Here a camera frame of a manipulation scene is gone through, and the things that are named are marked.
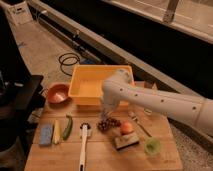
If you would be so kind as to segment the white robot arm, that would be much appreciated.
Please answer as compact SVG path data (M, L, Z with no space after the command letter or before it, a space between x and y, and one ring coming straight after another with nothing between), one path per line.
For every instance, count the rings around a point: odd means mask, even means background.
M213 136L213 100L179 93L140 88L130 84L126 69L119 69L102 83L101 117L108 117L121 101L126 101Z

